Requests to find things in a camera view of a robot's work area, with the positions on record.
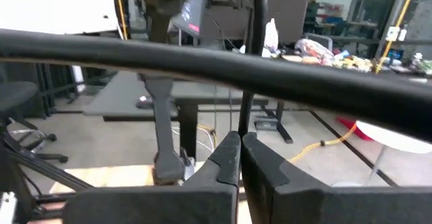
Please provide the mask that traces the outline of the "white outlet box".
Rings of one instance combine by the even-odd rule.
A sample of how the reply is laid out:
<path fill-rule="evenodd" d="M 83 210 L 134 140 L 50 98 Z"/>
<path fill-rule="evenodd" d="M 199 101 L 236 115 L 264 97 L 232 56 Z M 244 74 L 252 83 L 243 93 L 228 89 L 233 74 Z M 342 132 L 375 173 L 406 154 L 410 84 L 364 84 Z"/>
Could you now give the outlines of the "white outlet box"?
<path fill-rule="evenodd" d="M 397 41 L 399 33 L 400 33 L 400 27 L 399 26 L 390 26 L 387 29 L 387 34 L 385 37 L 386 41 L 389 41 L 389 42 Z"/>

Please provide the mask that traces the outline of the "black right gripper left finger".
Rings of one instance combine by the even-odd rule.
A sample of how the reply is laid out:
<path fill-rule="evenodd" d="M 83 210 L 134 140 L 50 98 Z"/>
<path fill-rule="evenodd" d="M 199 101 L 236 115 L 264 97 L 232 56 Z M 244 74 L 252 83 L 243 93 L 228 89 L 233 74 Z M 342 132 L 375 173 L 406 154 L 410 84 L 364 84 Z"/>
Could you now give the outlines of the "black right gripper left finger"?
<path fill-rule="evenodd" d="M 87 190 L 67 201 L 63 224 L 236 224 L 240 153 L 230 132 L 182 186 Z"/>

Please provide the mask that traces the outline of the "whiteboard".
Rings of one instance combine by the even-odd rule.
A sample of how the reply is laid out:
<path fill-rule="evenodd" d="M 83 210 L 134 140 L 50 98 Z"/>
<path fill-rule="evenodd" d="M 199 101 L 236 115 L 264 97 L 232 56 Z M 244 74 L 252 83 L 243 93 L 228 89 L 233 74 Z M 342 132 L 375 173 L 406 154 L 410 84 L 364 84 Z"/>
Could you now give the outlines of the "whiteboard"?
<path fill-rule="evenodd" d="M 49 34 L 117 30 L 114 0 L 0 0 L 0 28 Z"/>

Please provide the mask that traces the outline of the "red bucket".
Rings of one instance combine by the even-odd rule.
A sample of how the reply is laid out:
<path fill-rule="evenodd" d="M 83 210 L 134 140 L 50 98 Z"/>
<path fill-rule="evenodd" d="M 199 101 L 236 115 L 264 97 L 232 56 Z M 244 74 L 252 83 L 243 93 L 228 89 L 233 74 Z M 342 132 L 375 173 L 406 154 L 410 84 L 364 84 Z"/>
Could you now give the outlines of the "red bucket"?
<path fill-rule="evenodd" d="M 344 125 L 349 130 L 352 128 L 352 126 L 355 124 L 355 121 L 352 119 L 346 119 L 343 117 L 336 117 L 336 119 Z M 356 134 L 360 139 L 371 141 L 372 139 L 368 137 L 366 134 L 364 134 L 360 129 L 355 129 L 354 134 Z"/>

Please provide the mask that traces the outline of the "black metal table frame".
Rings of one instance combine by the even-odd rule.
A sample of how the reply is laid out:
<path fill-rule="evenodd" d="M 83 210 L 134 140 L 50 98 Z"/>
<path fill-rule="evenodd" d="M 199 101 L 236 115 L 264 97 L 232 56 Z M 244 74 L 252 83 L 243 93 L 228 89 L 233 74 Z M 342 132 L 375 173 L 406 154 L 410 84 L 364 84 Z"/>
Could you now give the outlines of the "black metal table frame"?
<path fill-rule="evenodd" d="M 52 179 L 75 192 L 93 186 L 65 172 L 31 151 L 14 142 L 9 133 L 0 133 L 0 196 L 3 192 L 12 193 L 16 202 L 6 211 L 9 220 L 0 218 L 0 224 L 27 224 L 31 221 L 58 219 L 60 209 L 47 210 L 43 204 L 64 202 L 71 194 L 32 195 L 21 167 L 25 166 L 49 179 Z"/>

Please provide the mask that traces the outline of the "black office chair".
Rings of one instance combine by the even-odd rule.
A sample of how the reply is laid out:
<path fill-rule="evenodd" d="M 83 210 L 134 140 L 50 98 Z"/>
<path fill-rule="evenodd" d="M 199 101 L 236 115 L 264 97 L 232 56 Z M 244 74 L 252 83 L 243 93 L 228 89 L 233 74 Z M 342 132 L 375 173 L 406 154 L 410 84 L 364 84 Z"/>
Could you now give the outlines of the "black office chair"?
<path fill-rule="evenodd" d="M 0 83 L 0 139 L 6 141 L 10 149 L 24 148 L 42 160 L 66 163 L 69 159 L 65 155 L 37 153 L 47 142 L 56 141 L 57 136 L 44 133 L 19 114 L 37 94 L 38 86 L 33 82 Z"/>

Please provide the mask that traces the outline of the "black computer monitor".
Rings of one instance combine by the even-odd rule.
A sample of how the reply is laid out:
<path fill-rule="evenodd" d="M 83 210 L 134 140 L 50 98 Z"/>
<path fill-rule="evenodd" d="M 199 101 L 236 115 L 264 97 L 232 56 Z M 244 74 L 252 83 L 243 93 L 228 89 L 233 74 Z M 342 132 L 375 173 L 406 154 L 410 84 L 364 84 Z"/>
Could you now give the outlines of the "black computer monitor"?
<path fill-rule="evenodd" d="M 170 25 L 188 33 L 190 36 L 200 36 L 200 27 L 206 9 L 207 0 L 185 0 L 181 12 L 172 17 Z"/>

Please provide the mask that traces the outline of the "grey partition panel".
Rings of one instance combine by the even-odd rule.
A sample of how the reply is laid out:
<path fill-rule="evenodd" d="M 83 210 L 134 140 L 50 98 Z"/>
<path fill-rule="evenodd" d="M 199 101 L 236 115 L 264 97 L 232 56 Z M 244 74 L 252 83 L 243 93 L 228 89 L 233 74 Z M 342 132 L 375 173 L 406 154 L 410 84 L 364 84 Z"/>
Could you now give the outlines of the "grey partition panel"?
<path fill-rule="evenodd" d="M 301 37 L 307 4 L 308 0 L 268 0 L 267 18 L 275 20 L 280 42 Z M 231 40 L 246 38 L 247 10 L 212 6 L 207 12 L 201 27 L 204 38 L 220 38 L 222 34 Z"/>

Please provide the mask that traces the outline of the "black metal railing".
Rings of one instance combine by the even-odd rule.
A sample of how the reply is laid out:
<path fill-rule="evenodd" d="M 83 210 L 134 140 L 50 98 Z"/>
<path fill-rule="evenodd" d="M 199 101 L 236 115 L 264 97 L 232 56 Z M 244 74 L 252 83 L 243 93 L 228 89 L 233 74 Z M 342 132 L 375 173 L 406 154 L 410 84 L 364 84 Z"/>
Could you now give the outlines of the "black metal railing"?
<path fill-rule="evenodd" d="M 36 65 L 43 115 L 68 113 L 61 104 L 72 105 L 81 96 L 96 94 L 107 85 L 116 71 L 71 65 Z"/>

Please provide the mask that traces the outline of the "black T-foot desk leg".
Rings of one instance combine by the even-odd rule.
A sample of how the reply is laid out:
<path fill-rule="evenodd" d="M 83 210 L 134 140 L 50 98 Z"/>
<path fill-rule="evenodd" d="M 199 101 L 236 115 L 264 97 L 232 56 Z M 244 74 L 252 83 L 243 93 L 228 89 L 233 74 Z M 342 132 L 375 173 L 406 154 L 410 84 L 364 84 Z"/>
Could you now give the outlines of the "black T-foot desk leg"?
<path fill-rule="evenodd" d="M 277 132 L 286 144 L 292 144 L 294 141 L 281 123 L 281 118 L 284 112 L 284 102 L 278 101 L 275 110 L 270 110 L 266 106 L 260 106 L 261 111 L 266 113 L 266 116 L 256 116 L 254 126 L 257 131 L 272 131 Z"/>

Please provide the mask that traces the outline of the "computer mouse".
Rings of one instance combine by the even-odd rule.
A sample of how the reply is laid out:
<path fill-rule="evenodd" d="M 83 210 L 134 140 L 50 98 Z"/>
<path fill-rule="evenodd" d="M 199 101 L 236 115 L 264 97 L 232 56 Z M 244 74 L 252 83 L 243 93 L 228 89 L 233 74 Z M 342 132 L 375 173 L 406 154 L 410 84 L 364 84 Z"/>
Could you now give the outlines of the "computer mouse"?
<path fill-rule="evenodd" d="M 151 96 L 142 95 L 136 101 L 138 109 L 153 109 L 153 98 Z"/>

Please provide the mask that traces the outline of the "colourful snack bag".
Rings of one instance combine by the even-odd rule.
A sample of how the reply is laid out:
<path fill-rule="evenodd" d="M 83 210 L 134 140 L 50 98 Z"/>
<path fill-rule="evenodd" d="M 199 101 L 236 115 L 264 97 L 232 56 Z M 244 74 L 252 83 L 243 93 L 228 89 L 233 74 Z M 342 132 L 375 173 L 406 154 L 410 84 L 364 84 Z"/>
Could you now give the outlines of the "colourful snack bag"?
<path fill-rule="evenodd" d="M 307 38 L 298 40 L 294 49 L 301 56 L 303 63 L 324 65 L 332 64 L 334 61 L 334 54 L 328 48 Z"/>

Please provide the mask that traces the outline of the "grey desk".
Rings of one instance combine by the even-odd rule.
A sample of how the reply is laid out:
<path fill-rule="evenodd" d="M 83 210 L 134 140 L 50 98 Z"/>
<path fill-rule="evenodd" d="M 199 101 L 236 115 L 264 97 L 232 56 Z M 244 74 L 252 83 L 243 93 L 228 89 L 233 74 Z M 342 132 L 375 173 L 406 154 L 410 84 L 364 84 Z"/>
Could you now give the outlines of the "grey desk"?
<path fill-rule="evenodd" d="M 153 109 L 139 109 L 136 103 L 146 96 L 144 83 L 132 72 L 118 72 L 96 98 L 84 108 L 85 115 L 101 116 L 104 121 L 153 121 Z M 242 92 L 212 84 L 175 81 L 171 95 L 171 119 L 180 124 L 180 146 L 189 157 L 196 157 L 196 128 L 200 105 L 240 105 Z"/>

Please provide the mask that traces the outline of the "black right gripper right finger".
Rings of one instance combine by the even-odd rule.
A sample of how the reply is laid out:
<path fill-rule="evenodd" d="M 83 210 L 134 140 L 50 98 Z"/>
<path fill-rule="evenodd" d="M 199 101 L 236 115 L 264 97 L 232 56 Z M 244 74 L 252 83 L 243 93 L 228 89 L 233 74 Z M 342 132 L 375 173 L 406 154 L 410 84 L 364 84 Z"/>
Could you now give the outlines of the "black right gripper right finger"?
<path fill-rule="evenodd" d="M 432 224 L 431 187 L 331 187 L 259 141 L 242 139 L 253 224 Z"/>

